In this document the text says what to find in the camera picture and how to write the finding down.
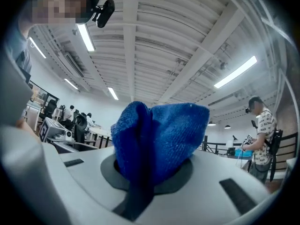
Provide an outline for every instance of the person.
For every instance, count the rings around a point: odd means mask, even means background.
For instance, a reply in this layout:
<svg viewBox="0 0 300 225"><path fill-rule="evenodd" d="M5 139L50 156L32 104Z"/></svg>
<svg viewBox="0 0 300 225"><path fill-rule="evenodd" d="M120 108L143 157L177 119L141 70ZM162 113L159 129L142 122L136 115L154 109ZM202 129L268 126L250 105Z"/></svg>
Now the person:
<svg viewBox="0 0 300 225"><path fill-rule="evenodd" d="M99 0L29 0L20 14L11 23L4 39L10 57L21 70L30 75L31 59L28 33L37 24L86 23L93 15L92 8ZM29 132L38 141L39 137L24 120L25 110L16 122L16 127Z"/></svg>
<svg viewBox="0 0 300 225"><path fill-rule="evenodd" d="M88 122L88 125L87 125L86 128L90 128L90 127L95 126L95 124L94 124L94 122L93 122L93 120L92 120L91 117L92 117L92 114L91 114L91 113L88 113L88 115L86 116L86 120L87 120L87 122Z"/></svg>
<svg viewBox="0 0 300 225"><path fill-rule="evenodd" d="M269 147L265 143L265 140L268 142L272 141L276 127L276 119L258 96L250 98L248 109L252 114L256 116L260 115L258 119L257 138L252 139L252 144L242 145L242 149L254 151L249 173L264 184L272 160L269 154Z"/></svg>
<svg viewBox="0 0 300 225"><path fill-rule="evenodd" d="M61 122L61 125L65 126L66 129L72 130L73 128L73 120L74 120L74 106L71 105L70 108L66 108L64 111L64 117Z"/></svg>

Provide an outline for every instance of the dark slot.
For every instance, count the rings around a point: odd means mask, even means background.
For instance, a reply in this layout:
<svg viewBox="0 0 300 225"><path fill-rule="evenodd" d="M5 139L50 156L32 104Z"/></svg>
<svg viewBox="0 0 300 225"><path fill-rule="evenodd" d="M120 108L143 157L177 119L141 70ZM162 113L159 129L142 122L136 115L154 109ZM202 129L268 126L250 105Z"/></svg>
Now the dark slot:
<svg viewBox="0 0 300 225"><path fill-rule="evenodd" d="M75 160L64 162L66 167L71 167L80 163L84 163L84 162L81 159L75 159Z"/></svg>
<svg viewBox="0 0 300 225"><path fill-rule="evenodd" d="M256 203L232 179L226 179L219 183L241 215L249 212L256 206Z"/></svg>

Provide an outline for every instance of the person's arm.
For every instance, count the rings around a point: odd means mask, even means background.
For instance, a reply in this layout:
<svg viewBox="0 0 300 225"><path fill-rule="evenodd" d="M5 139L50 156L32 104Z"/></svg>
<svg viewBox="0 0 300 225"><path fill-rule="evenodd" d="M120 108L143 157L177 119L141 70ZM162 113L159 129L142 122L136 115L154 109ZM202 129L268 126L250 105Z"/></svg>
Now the person's arm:
<svg viewBox="0 0 300 225"><path fill-rule="evenodd" d="M247 151L247 150L259 150L263 148L264 140L266 138L265 133L259 133L257 136L257 139L254 143L252 144L245 144L243 145L242 149Z"/></svg>
<svg viewBox="0 0 300 225"><path fill-rule="evenodd" d="M18 120L16 123L16 127L26 132L29 132L30 135L33 136L38 142L41 142L39 137L32 131L31 127L29 127L29 125L27 124L27 122L25 122L24 119Z"/></svg>

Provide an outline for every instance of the patterned shirt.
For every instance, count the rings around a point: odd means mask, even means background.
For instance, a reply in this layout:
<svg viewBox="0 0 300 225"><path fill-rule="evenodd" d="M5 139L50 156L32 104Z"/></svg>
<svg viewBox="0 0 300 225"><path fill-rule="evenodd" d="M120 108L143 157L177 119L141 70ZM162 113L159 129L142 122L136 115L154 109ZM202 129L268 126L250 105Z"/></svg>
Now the patterned shirt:
<svg viewBox="0 0 300 225"><path fill-rule="evenodd" d="M272 141L273 134L275 132L276 119L271 114L270 110L265 108L258 119L257 134L265 133L265 139L268 142ZM263 148L254 151L252 161L257 165L265 165L270 162L271 155L269 154L269 147L266 143L263 144Z"/></svg>

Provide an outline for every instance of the blue towel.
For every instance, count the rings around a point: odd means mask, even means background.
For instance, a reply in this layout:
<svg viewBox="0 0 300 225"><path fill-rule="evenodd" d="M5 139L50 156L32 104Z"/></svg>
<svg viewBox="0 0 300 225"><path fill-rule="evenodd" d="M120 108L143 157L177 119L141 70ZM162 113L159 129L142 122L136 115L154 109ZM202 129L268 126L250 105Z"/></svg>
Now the blue towel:
<svg viewBox="0 0 300 225"><path fill-rule="evenodd" d="M132 102L111 127L121 174L139 186L168 179L202 143L209 117L208 108L192 103L149 109Z"/></svg>

